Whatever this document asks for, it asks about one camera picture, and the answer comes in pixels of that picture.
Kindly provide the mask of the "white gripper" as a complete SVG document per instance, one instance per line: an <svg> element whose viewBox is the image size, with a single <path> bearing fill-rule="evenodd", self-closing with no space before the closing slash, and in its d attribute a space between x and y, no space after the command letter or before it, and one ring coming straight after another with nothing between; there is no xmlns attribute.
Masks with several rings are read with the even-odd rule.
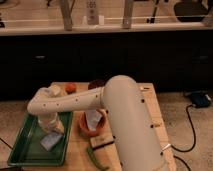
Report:
<svg viewBox="0 0 213 171"><path fill-rule="evenodd" d="M56 131L56 132L61 133L61 134L64 133L64 126L59 121L57 113L47 114L47 115L39 115L38 116L38 123L39 123L39 126L45 132Z"/></svg>

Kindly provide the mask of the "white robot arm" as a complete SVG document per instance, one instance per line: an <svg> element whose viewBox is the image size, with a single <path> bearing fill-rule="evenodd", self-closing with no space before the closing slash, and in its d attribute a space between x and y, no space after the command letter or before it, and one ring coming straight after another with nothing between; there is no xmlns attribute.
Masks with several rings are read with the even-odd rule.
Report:
<svg viewBox="0 0 213 171"><path fill-rule="evenodd" d="M33 115L100 108L108 111L122 171L169 171L145 97L131 77L114 76L104 87L62 97L41 88L27 106Z"/></svg>

